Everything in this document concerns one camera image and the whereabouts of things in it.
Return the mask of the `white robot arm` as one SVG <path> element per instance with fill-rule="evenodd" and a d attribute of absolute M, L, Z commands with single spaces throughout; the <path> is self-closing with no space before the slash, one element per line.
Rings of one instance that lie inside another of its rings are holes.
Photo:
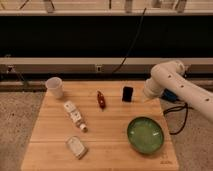
<path fill-rule="evenodd" d="M 158 98 L 168 89 L 213 122 L 213 93 L 184 79 L 185 71 L 180 60 L 155 65 L 144 83 L 142 100 Z"/>

